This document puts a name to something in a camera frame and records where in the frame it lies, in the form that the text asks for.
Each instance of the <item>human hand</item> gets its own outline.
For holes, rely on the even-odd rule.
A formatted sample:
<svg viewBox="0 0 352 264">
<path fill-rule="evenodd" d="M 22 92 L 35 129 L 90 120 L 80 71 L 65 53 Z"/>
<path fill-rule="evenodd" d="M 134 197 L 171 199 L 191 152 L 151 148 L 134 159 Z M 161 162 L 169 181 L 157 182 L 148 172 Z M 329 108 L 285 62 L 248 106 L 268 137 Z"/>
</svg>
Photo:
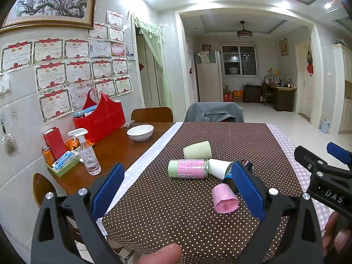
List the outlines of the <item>human hand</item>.
<svg viewBox="0 0 352 264">
<path fill-rule="evenodd" d="M 141 257 L 137 264 L 177 264 L 181 260 L 181 247 L 172 243 L 155 253 Z"/>
<path fill-rule="evenodd" d="M 339 213 L 337 211 L 334 211 L 328 220 L 328 223 L 325 226 L 325 234 L 323 236 L 323 248 L 324 248 L 324 256 L 327 255 L 328 253 L 328 248 L 329 244 L 332 240 L 332 237 L 334 235 L 334 230 L 335 226 L 337 224 L 337 218 L 339 216 Z M 334 246 L 337 252 L 340 252 L 341 249 L 344 247 L 346 244 L 347 240 L 351 236 L 351 231 L 348 229 L 341 229 L 339 233 L 336 235 L 334 239 Z"/>
</svg>

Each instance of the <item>refrigerator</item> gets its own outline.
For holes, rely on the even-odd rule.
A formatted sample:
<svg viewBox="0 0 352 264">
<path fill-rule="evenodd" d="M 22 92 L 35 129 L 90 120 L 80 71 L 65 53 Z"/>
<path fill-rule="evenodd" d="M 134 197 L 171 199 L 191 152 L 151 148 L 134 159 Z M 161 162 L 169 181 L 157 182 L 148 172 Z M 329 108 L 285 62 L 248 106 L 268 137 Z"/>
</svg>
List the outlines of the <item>refrigerator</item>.
<svg viewBox="0 0 352 264">
<path fill-rule="evenodd" d="M 194 54 L 199 102 L 223 102 L 219 51 Z"/>
</svg>

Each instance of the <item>white spray nozzle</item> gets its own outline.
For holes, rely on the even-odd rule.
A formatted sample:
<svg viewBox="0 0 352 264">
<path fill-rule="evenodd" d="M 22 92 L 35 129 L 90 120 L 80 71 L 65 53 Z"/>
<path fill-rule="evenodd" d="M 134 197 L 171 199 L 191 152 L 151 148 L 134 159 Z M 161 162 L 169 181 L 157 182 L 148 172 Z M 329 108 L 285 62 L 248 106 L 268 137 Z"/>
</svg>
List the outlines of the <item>white spray nozzle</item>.
<svg viewBox="0 0 352 264">
<path fill-rule="evenodd" d="M 78 138 L 78 140 L 80 141 L 80 143 L 84 143 L 86 141 L 86 138 L 84 137 L 85 134 L 87 134 L 88 131 L 84 128 L 78 128 L 76 130 L 72 130 L 70 132 L 68 132 L 69 136 L 75 136 Z"/>
</svg>

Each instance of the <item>blue gripper pad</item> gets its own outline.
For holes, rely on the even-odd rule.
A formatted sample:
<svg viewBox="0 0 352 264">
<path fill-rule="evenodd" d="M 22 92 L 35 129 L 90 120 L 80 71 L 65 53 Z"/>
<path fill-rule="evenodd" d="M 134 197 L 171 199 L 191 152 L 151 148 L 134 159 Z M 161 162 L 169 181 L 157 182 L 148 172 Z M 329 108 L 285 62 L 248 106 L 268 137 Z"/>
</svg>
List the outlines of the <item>blue gripper pad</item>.
<svg viewBox="0 0 352 264">
<path fill-rule="evenodd" d="M 350 153 L 332 142 L 326 146 L 326 150 L 330 155 L 334 156 L 345 165 L 352 162 Z"/>
<path fill-rule="evenodd" d="M 118 163 L 92 199 L 92 213 L 90 216 L 93 221 L 105 215 L 124 177 L 124 167 Z"/>
<path fill-rule="evenodd" d="M 266 216 L 264 199 L 238 162 L 232 164 L 231 174 L 251 215 L 259 218 L 260 222 L 263 221 Z"/>
</svg>

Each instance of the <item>metal screw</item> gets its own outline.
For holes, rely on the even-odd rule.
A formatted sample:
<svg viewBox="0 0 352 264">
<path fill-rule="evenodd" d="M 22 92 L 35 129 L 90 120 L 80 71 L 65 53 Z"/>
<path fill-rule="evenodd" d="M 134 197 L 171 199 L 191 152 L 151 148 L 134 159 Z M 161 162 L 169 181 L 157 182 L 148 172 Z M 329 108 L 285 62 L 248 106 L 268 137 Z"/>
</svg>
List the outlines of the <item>metal screw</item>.
<svg viewBox="0 0 352 264">
<path fill-rule="evenodd" d="M 277 195 L 279 191 L 276 188 L 269 188 L 269 193 L 271 195 Z"/>
<path fill-rule="evenodd" d="M 309 193 L 305 192 L 302 197 L 307 201 L 307 200 L 310 200 L 310 195 Z"/>
<path fill-rule="evenodd" d="M 47 200 L 51 200 L 53 196 L 54 196 L 54 194 L 50 191 L 50 192 L 47 192 L 47 193 L 46 193 L 45 198 L 46 198 Z"/>
<path fill-rule="evenodd" d="M 79 195 L 86 195 L 88 192 L 88 190 L 86 188 L 81 188 L 78 190 L 78 194 Z"/>
</svg>

